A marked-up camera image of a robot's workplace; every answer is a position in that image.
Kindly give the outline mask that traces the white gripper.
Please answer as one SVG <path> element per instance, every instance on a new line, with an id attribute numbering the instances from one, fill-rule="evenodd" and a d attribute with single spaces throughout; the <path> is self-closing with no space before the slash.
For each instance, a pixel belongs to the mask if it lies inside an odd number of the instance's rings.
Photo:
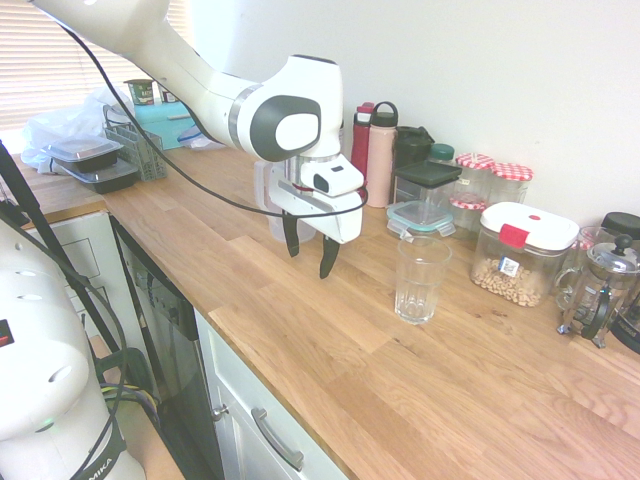
<path id="1" fill-rule="evenodd" d="M 267 192 L 270 200 L 284 210 L 282 224 L 288 253 L 296 257 L 300 251 L 298 217 L 325 235 L 319 266 L 319 278 L 325 279 L 335 264 L 340 244 L 355 240 L 361 233 L 362 199 L 355 191 L 337 197 L 319 191 L 303 193 L 286 179 L 284 172 L 283 162 L 271 165 Z"/>

